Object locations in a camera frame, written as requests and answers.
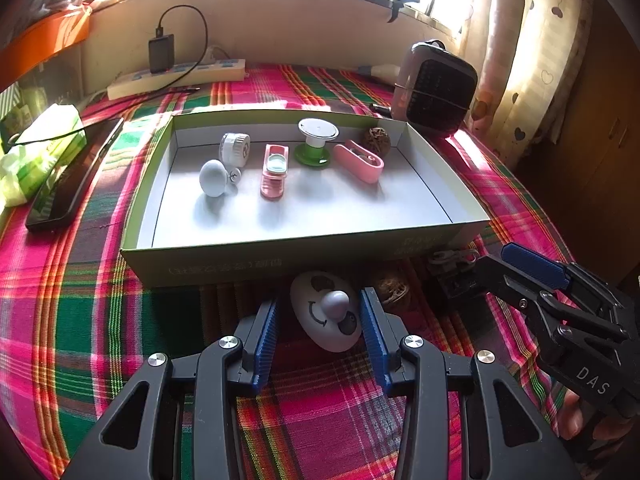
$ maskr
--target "pink hair clip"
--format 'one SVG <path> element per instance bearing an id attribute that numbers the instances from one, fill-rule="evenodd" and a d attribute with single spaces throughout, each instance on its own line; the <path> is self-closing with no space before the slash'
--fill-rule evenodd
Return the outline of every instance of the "pink hair clip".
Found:
<path id="1" fill-rule="evenodd" d="M 289 148 L 267 144 L 262 165 L 260 193 L 265 198 L 279 198 L 284 193 L 284 179 L 289 167 Z"/>
<path id="2" fill-rule="evenodd" d="M 347 140 L 344 145 L 335 146 L 334 157 L 347 170 L 368 184 L 375 184 L 385 167 L 385 163 L 379 156 L 365 150 L 352 140 Z"/>

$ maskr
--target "plaid tablecloth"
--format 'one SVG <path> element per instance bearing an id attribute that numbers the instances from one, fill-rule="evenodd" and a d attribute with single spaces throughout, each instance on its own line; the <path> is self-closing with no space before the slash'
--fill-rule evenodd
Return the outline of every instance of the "plaid tablecloth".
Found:
<path id="1" fill-rule="evenodd" d="M 255 66 L 244 82 L 168 95 L 128 112 L 67 230 L 30 235 L 24 228 L 28 207 L 12 212 L 0 234 L 0 409 L 46 477 L 62 474 L 144 356 L 200 352 L 254 312 L 273 286 L 145 290 L 118 254 L 127 209 L 164 114 L 235 107 L 370 114 L 370 103 L 388 104 L 391 95 L 391 88 L 349 72 Z M 435 146 L 492 218 L 472 244 L 480 253 L 498 253 L 517 241 L 554 259 L 569 256 L 535 200 L 491 153 L 461 132 Z M 446 351 L 491 349 L 556 428 L 564 391 L 537 368 L 536 345 L 521 315 L 493 297 L 436 315 L 421 288 L 423 261 L 395 265 L 412 288 L 412 303 L 402 314 L 408 329 Z M 302 330 L 280 339 L 263 393 L 239 400 L 248 478 L 392 478 L 404 401 L 387 399 L 375 385 L 363 346 L 329 354 Z M 450 476 L 459 478 L 460 418 L 453 400 Z M 190 420 L 188 413 L 184 478 L 190 477 Z"/>

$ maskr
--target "smartphone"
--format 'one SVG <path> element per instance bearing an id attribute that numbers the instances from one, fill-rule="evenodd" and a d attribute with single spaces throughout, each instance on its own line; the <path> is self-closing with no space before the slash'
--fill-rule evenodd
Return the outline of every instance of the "smartphone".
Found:
<path id="1" fill-rule="evenodd" d="M 123 123 L 122 118 L 117 118 L 84 128 L 84 148 L 71 161 L 63 153 L 36 193 L 25 221 L 29 231 L 51 230 L 71 224 Z"/>

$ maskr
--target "curtain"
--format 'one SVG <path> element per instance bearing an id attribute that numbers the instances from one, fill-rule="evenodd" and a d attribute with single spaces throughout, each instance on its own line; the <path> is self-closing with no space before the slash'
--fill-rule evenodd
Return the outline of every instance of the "curtain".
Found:
<path id="1" fill-rule="evenodd" d="M 514 168 L 558 140 L 591 26 L 592 0 L 472 0 L 458 54 L 478 72 L 468 126 Z"/>

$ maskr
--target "metal screw cap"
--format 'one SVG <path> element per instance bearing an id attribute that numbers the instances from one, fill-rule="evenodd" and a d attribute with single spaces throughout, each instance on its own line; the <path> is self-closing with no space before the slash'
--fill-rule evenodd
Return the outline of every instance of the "metal screw cap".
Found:
<path id="1" fill-rule="evenodd" d="M 238 346 L 238 338 L 232 335 L 225 335 L 224 337 L 220 338 L 218 344 L 225 349 L 233 348 L 234 346 Z"/>
<path id="2" fill-rule="evenodd" d="M 476 354 L 476 357 L 478 358 L 478 361 L 487 365 L 495 361 L 495 355 L 490 350 L 481 350 Z"/>
<path id="3" fill-rule="evenodd" d="M 404 338 L 404 344 L 409 348 L 420 348 L 424 345 L 424 339 L 422 339 L 419 335 L 408 335 Z"/>
<path id="4" fill-rule="evenodd" d="M 572 334 L 571 329 L 564 325 L 558 326 L 558 333 L 564 336 L 570 336 Z"/>
<path id="5" fill-rule="evenodd" d="M 233 184 L 237 184 L 238 182 L 240 182 L 241 178 L 242 173 L 240 173 L 240 170 L 238 170 L 238 168 L 233 168 L 231 171 L 229 171 L 229 180 Z"/>
<path id="6" fill-rule="evenodd" d="M 160 366 L 166 362 L 166 355 L 157 352 L 149 356 L 149 359 L 146 360 L 151 366 Z"/>

